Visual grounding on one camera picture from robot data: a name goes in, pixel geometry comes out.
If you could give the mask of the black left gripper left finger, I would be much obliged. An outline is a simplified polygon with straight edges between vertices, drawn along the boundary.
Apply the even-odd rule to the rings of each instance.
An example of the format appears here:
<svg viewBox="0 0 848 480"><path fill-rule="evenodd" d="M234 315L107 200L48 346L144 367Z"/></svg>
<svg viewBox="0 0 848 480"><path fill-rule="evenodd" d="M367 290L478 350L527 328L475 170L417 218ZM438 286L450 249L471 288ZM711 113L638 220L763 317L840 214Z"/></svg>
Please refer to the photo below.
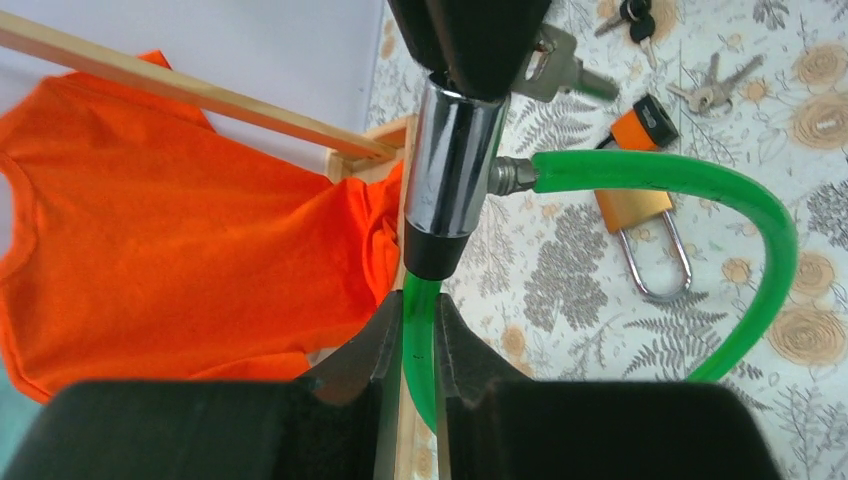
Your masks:
<svg viewBox="0 0 848 480"><path fill-rule="evenodd" d="M51 400L8 479L391 479L403 296L289 382L89 381Z"/></svg>

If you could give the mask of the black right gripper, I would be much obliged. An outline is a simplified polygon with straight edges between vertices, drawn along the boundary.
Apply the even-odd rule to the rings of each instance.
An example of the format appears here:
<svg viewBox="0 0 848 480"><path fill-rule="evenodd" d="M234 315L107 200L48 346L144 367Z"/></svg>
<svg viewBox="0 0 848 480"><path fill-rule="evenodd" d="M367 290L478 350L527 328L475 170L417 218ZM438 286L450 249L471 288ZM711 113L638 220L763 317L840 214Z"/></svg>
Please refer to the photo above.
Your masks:
<svg viewBox="0 0 848 480"><path fill-rule="evenodd" d="M411 57L461 94L511 91L550 0L389 0Z"/></svg>

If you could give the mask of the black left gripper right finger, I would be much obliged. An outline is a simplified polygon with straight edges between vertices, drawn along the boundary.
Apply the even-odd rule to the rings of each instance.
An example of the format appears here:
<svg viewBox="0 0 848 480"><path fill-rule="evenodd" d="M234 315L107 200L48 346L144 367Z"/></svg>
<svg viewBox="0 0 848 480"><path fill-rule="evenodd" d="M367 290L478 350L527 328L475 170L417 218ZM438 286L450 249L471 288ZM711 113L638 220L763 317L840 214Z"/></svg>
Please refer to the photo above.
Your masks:
<svg viewBox="0 0 848 480"><path fill-rule="evenodd" d="M715 384L541 381L435 302L443 479L776 479L738 397Z"/></svg>

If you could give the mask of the silver cable lock key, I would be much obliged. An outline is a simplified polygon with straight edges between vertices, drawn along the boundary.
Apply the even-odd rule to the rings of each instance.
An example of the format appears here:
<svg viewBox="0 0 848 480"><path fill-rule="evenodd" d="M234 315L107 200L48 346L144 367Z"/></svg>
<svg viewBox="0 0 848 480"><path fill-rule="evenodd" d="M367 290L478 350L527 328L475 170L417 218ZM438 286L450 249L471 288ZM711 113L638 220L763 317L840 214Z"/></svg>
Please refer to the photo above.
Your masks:
<svg viewBox="0 0 848 480"><path fill-rule="evenodd" d="M550 103L560 93L577 92L613 101L619 87L608 77L588 70L575 55L577 39L543 23L535 45L525 58L511 90L530 99Z"/></svg>

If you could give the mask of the green cable lock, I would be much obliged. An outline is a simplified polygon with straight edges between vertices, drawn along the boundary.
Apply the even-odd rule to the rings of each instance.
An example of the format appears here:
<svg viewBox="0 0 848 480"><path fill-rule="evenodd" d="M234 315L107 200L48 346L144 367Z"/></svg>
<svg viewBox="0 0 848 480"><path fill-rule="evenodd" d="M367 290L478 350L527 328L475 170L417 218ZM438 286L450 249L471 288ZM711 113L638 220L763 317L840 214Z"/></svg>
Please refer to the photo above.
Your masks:
<svg viewBox="0 0 848 480"><path fill-rule="evenodd" d="M508 104L507 98L467 97L436 73L428 77L421 98L408 162L402 288L403 368L420 418L436 428L436 300L443 281L454 274L490 194L668 191L712 200L745 216L764 243L760 285L737 326L691 374L695 382L721 379L764 335L791 290L799 247L784 205L745 175L676 154L590 149L501 157L497 149Z"/></svg>

